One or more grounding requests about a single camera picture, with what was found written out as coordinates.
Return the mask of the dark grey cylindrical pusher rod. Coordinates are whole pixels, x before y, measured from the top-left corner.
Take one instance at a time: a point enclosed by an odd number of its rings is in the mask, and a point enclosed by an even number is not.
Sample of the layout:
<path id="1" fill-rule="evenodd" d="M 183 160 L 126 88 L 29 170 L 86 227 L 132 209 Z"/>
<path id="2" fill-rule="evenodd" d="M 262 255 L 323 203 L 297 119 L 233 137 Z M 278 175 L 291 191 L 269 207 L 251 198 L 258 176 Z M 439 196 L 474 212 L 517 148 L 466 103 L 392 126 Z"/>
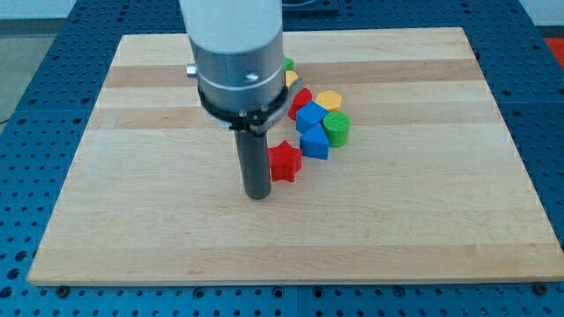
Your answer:
<path id="1" fill-rule="evenodd" d="M 245 193 L 251 199 L 264 199 L 271 192 L 267 136 L 239 130 L 234 139 Z"/>

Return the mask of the green block behind arm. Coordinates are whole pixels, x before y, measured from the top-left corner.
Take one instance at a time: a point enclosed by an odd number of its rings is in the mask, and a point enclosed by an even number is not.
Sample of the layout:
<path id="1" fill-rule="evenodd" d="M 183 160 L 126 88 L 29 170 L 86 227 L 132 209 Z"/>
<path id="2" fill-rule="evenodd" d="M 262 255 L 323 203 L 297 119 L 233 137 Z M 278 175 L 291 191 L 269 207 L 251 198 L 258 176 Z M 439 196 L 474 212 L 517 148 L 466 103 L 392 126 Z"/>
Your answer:
<path id="1" fill-rule="evenodd" d="M 285 56 L 284 57 L 284 67 L 285 67 L 285 70 L 294 70 L 293 59 Z"/>

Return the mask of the yellow block behind arm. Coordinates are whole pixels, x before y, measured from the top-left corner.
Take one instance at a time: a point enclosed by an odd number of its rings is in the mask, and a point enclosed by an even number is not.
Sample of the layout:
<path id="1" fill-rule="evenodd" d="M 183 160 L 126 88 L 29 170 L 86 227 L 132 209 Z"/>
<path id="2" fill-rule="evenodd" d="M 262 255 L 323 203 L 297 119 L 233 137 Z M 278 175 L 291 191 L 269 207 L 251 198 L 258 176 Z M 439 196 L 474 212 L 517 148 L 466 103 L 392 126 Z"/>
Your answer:
<path id="1" fill-rule="evenodd" d="M 299 78 L 298 74 L 294 70 L 285 71 L 285 81 L 286 87 L 290 88 L 291 85 Z"/>

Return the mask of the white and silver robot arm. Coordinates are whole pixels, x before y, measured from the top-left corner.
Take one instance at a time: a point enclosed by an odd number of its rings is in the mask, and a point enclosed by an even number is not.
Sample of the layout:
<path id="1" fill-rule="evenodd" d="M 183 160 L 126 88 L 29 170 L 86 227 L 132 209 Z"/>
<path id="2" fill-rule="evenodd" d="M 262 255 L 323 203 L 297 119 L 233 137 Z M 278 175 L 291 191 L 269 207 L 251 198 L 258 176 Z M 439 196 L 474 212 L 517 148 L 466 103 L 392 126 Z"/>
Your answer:
<path id="1" fill-rule="evenodd" d="M 271 192 L 267 132 L 288 112 L 301 80 L 286 82 L 280 0 L 180 0 L 205 111 L 234 133 L 245 193 Z"/>

